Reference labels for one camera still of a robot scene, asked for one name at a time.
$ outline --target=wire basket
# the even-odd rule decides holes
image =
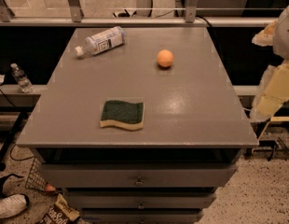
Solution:
[[[45,192],[47,181],[38,172],[40,161],[34,158],[30,173],[27,177],[25,188]]]

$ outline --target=drawer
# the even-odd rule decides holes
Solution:
[[[40,174],[57,188],[222,187],[234,164],[42,164]]]
[[[115,189],[68,191],[67,202],[78,208],[203,209],[215,200],[214,193],[162,191],[162,189]]]
[[[92,223],[174,223],[193,224],[200,221],[202,211],[195,210],[96,210],[84,209],[80,215],[85,221]]]

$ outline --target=white sneaker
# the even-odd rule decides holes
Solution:
[[[29,198],[24,194],[14,194],[0,200],[0,219],[13,217],[29,205]]]

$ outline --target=snack bag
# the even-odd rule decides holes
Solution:
[[[67,201],[58,195],[57,202],[44,214],[36,224],[72,224],[79,218],[79,212],[70,207]]]

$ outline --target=gray tabletop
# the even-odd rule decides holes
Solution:
[[[76,29],[17,144],[21,147],[257,145],[205,28],[125,28],[125,44],[78,59],[74,48],[105,30]],[[157,54],[174,62],[160,69]],[[107,100],[144,102],[144,127],[101,128]]]

